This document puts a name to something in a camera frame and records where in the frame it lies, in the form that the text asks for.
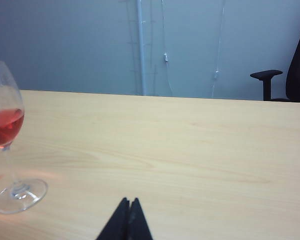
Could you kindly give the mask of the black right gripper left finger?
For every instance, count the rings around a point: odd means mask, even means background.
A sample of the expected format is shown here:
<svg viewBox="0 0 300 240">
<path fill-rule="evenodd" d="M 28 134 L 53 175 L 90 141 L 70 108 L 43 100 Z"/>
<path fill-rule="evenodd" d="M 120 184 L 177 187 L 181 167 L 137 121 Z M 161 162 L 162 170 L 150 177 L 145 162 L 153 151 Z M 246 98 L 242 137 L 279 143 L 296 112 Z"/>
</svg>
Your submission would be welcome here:
<svg viewBox="0 0 300 240">
<path fill-rule="evenodd" d="M 130 201 L 124 197 L 99 233 L 97 240 L 125 240 L 127 237 Z"/>
</svg>

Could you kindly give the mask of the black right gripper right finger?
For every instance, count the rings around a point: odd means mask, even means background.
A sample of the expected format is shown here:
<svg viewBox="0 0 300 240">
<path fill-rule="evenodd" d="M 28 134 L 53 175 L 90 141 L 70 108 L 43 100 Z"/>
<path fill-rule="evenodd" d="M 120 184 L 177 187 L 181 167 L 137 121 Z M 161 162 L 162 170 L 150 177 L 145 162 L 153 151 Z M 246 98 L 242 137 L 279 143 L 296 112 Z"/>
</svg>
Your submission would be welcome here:
<svg viewBox="0 0 300 240">
<path fill-rule="evenodd" d="M 127 222 L 127 240 L 152 240 L 146 217 L 138 198 L 132 202 Z"/>
</svg>

